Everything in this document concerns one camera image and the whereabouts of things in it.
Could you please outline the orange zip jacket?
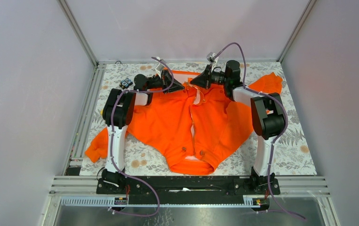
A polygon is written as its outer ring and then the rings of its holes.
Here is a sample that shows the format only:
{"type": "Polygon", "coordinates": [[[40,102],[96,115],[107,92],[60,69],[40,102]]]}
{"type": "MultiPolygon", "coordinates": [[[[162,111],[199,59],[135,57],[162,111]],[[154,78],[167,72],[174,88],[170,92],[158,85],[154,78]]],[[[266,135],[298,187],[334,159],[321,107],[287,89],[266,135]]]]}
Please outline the orange zip jacket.
{"type": "Polygon", "coordinates": [[[172,172],[209,175],[252,134],[252,110],[227,98],[223,86],[183,87],[155,89],[149,105],[134,107],[127,134],[157,149],[172,172]]]}

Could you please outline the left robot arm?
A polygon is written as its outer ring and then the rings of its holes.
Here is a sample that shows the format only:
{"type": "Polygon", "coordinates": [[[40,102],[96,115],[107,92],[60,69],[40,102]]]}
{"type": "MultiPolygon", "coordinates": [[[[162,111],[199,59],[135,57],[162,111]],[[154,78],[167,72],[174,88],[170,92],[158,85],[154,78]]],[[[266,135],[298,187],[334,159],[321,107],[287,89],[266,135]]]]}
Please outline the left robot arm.
{"type": "Polygon", "coordinates": [[[101,181],[116,194],[123,192],[126,187],[122,174],[125,169],[125,135],[133,118],[134,107],[150,105],[153,89],[160,89],[166,94],[183,90],[184,86],[174,79],[171,70],[163,68],[151,77],[138,74],[133,79],[122,80],[120,89],[112,89],[105,103],[102,117],[107,126],[108,146],[101,181]]]}

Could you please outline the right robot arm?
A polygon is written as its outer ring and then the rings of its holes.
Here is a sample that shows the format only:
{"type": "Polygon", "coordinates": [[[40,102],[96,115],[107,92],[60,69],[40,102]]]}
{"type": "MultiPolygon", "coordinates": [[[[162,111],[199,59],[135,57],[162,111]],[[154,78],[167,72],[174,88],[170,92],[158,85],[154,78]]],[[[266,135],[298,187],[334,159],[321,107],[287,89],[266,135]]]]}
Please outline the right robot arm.
{"type": "Polygon", "coordinates": [[[247,181],[249,189],[261,194],[273,195],[276,185],[271,164],[275,153],[275,143],[288,127],[287,113],[277,92],[267,94],[256,91],[241,82],[240,63],[229,60],[224,71],[216,71],[214,63],[191,80],[191,84],[208,89],[211,85],[221,85],[225,96],[236,103],[250,108],[252,128],[258,136],[257,156],[247,181]]]}

